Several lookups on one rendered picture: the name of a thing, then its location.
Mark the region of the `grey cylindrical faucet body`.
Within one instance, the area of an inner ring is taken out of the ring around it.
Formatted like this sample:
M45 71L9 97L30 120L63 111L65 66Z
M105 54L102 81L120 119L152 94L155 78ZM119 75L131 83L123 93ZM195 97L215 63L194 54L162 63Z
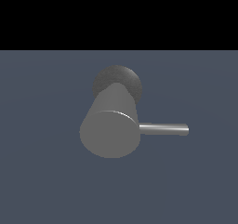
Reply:
M103 158L121 158L138 147L136 103L124 85L114 83L99 92L80 126L80 139Z

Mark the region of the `dark grey round faucet base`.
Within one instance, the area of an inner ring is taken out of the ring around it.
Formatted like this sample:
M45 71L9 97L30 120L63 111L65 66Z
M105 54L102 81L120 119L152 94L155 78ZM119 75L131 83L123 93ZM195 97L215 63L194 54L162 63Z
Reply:
M92 86L94 98L96 98L102 90L114 83L124 85L128 93L134 99L135 104L139 103L142 95L141 81L135 72L122 65L112 65L98 73Z

